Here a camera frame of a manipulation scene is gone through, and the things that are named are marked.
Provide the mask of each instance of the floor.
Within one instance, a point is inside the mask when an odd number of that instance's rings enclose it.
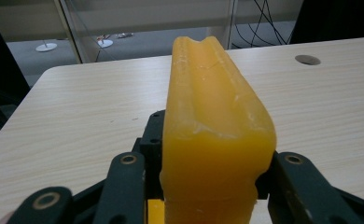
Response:
[[[252,30],[257,29],[257,24],[250,25]],[[234,26],[231,30],[232,48],[257,48],[285,44],[293,31],[294,25],[294,21],[275,22],[273,24],[284,41],[281,37],[277,38],[275,36],[274,28],[269,23],[259,25],[255,38],[253,38],[254,33],[248,24]],[[100,50],[97,62],[170,55],[175,38],[181,35],[190,36],[195,40],[202,40],[206,37],[206,28],[141,32],[134,33],[133,36],[126,38],[110,35],[108,39],[113,41],[113,45]],[[44,43],[55,43],[57,48],[47,52],[37,52],[36,47]],[[10,42],[7,45],[31,87],[51,67],[77,63],[69,41],[66,39],[52,39],[46,40],[46,42],[44,40]]]

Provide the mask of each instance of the gray carpet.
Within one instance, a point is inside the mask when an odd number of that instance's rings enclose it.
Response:
[[[275,22],[274,26],[287,41],[294,24],[294,21],[284,21]],[[251,24],[251,26],[254,30],[257,27],[256,24]],[[247,24],[238,25],[238,30],[241,36],[236,32],[235,27],[232,27],[231,30],[233,48],[250,48],[251,45],[247,42],[252,41],[252,31]],[[127,38],[117,38],[116,35],[111,35],[108,39],[114,42],[113,45],[100,50],[97,62],[170,55],[175,38],[181,35],[202,40],[205,38],[206,28],[141,32],[134,33],[132,37]],[[268,43],[255,36],[253,41],[255,46],[280,45],[274,29],[269,23],[261,23],[257,35]],[[48,52],[37,52],[35,48],[43,44],[42,40],[7,43],[30,86],[34,86],[40,76],[52,67],[77,63],[68,40],[46,40],[46,42],[56,43],[58,47]]]

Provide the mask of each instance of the wooden table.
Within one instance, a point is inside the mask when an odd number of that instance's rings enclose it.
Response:
[[[333,186],[364,198],[364,38],[228,53],[272,115],[277,150],[305,155]],[[0,217],[38,189],[78,193],[104,179],[165,108],[170,64],[164,56],[45,72],[0,132]],[[270,222],[265,204],[252,223]]]

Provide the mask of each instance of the yellow foam block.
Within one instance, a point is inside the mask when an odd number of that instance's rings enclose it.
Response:
[[[162,140],[166,224],[249,221],[275,130],[214,37],[174,42]]]

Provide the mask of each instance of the light wood tabletop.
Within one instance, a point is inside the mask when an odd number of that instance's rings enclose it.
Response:
[[[330,184],[364,198],[364,38],[228,53],[273,117],[277,151],[308,157]],[[0,132],[0,218],[39,189],[76,194],[104,179],[165,108],[170,67],[163,56],[45,72]],[[270,223],[266,202],[252,223]]]

